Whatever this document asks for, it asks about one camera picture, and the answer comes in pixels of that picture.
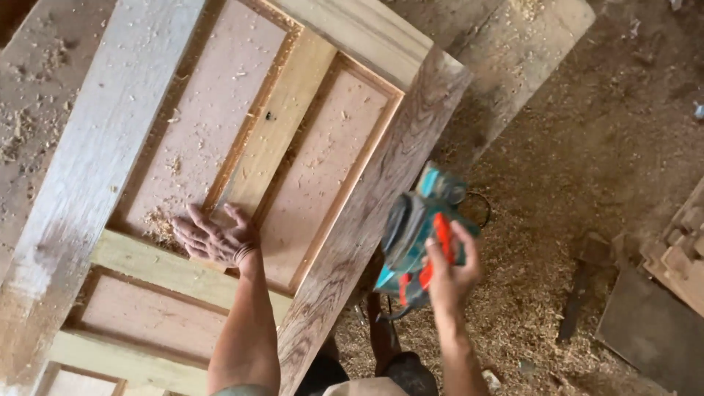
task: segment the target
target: wooden frame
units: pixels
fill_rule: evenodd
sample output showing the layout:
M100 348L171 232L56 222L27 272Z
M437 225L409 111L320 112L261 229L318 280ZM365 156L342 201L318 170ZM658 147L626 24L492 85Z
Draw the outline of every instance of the wooden frame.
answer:
M105 230L204 4L190 1L176 7L172 0L125 0L116 6L12 262L2 273L0 374L5 392L32 394L48 357L130 382L204 394L204 367L192 361L60 330L91 262L217 307L228 308L232 302L235 278ZM319 242L306 252L308 265L295 298L270 293L281 323L282 394L292 395L377 246L385 213L411 187L471 76L377 0L286 0L266 6L300 23L300 34L281 55L286 62L269 79L273 83L265 83L268 94L259 98L263 110L254 114L248 135L238 139L257 142L257 136L273 130L281 139L231 153L231 167L223 167L227 182L212 189L206 200L217 202L214 217L230 200L256 212L337 49L368 69L370 78L389 84L395 98L381 112L375 132L341 183L326 226L316 232ZM146 20L135 24L140 18ZM115 49L123 46L120 53L127 53L127 60L117 62ZM291 92L301 106L288 109L282 98ZM264 123L263 116L272 112L285 116L278 123ZM242 155L264 149L271 153L266 159ZM247 183L239 171L244 166L267 173L247 195L231 187ZM147 258L155 265L137 265ZM166 268L169 276L162 276ZM114 357L105 359L105 351ZM143 367L145 361L149 369Z

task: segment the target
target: left hand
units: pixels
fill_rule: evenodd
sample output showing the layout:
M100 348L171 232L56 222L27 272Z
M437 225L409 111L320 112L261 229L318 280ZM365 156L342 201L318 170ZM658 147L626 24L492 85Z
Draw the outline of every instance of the left hand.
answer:
M187 209L193 222L174 217L171 225L191 256L239 268L248 254L260 249L259 231L242 208L225 205L225 213L237 224L231 228L215 224L195 204L190 204Z

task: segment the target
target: wooden door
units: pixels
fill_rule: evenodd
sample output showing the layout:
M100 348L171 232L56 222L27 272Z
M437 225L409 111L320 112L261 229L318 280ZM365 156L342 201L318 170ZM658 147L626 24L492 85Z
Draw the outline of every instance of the wooden door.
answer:
M234 202L293 394L469 81L376 0L119 1L4 278L4 386L204 395L237 273L168 219Z

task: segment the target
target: teal power tool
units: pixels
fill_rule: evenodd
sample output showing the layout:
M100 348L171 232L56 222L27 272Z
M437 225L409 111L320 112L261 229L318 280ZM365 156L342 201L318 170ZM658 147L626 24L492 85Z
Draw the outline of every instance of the teal power tool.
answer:
M396 313L381 314L377 321L395 321L429 302L432 264L424 266L422 262L428 237L436 238L449 262L465 264L464 249L454 238L450 222L457 220L472 236L479 236L479 227L457 210L466 196L467 183L440 171L429 161L415 191L403 193L396 199L386 220L382 238L384 266L375 292L396 298L403 308Z

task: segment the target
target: forearm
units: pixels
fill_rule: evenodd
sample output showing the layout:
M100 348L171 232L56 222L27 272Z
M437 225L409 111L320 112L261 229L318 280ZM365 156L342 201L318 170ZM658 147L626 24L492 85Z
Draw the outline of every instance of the forearm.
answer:
M279 392L276 324L269 300L261 253L248 255L250 271L239 279L208 365L208 394L233 385L262 385Z
M436 312L443 381L448 396L489 396L482 368L460 314Z

